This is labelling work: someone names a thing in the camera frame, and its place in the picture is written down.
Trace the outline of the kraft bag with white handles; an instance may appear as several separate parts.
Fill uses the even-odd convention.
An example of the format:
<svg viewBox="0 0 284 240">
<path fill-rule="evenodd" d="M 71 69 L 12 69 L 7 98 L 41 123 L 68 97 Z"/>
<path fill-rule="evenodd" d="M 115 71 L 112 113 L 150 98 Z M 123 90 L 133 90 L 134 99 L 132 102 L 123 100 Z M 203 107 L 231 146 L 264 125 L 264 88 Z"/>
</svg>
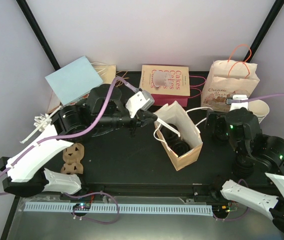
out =
<svg viewBox="0 0 284 240">
<path fill-rule="evenodd" d="M 195 107 L 185 110 L 178 102 L 166 104 L 155 112 L 154 138 L 161 142 L 174 168 L 182 168 L 196 162 L 200 155 L 203 141 L 198 125 L 206 120 L 194 122 L 189 117 L 192 111 L 209 110 L 210 107 Z"/>
</svg>

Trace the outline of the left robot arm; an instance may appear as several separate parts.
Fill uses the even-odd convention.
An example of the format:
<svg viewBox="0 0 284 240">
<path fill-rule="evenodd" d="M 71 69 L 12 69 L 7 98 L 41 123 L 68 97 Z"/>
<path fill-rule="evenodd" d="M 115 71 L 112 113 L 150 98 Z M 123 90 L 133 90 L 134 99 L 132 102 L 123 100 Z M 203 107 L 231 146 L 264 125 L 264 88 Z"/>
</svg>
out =
<svg viewBox="0 0 284 240">
<path fill-rule="evenodd" d="M 7 174 L 3 180 L 4 194 L 32 197 L 42 192 L 61 192 L 85 199 L 89 187 L 81 180 L 82 166 L 71 162 L 75 170 L 58 173 L 45 164 L 59 152 L 75 147 L 77 141 L 100 136 L 119 128 L 128 128 L 134 135 L 141 128 L 157 120 L 149 112 L 154 98 L 145 90 L 137 89 L 122 102 L 120 89 L 110 84 L 93 88 L 83 104 L 69 105 L 58 110 L 45 130 L 14 157 L 0 158 L 0 170 Z"/>
</svg>

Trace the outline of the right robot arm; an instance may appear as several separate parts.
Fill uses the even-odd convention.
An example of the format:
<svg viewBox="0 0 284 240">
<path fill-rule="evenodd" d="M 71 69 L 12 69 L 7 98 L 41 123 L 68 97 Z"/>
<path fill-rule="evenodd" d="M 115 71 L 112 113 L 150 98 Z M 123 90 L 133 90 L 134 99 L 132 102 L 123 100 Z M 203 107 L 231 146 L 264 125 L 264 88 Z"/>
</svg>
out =
<svg viewBox="0 0 284 240">
<path fill-rule="evenodd" d="M 209 189 L 210 198 L 238 202 L 266 216 L 284 233 L 284 139 L 263 134 L 258 118 L 242 107 L 228 113 L 208 110 L 205 127 L 221 142 L 229 142 L 235 152 L 232 173 L 244 180 L 254 170 L 261 171 L 279 196 L 261 193 L 218 176 Z"/>
</svg>

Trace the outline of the single white straw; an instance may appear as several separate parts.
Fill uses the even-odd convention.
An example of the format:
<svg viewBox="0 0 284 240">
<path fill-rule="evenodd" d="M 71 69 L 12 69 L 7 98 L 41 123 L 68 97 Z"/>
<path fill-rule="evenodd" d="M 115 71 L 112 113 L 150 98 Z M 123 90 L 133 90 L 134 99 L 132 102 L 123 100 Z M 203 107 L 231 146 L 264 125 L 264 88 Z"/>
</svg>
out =
<svg viewBox="0 0 284 240">
<path fill-rule="evenodd" d="M 157 118 L 157 122 L 159 122 L 161 125 L 165 126 L 168 128 L 170 131 L 174 132 L 175 134 L 178 135 L 178 137 L 181 137 L 180 132 L 175 129 L 174 127 L 170 126 L 168 123 L 166 123 L 164 120 L 160 119 L 159 117 Z"/>
</svg>

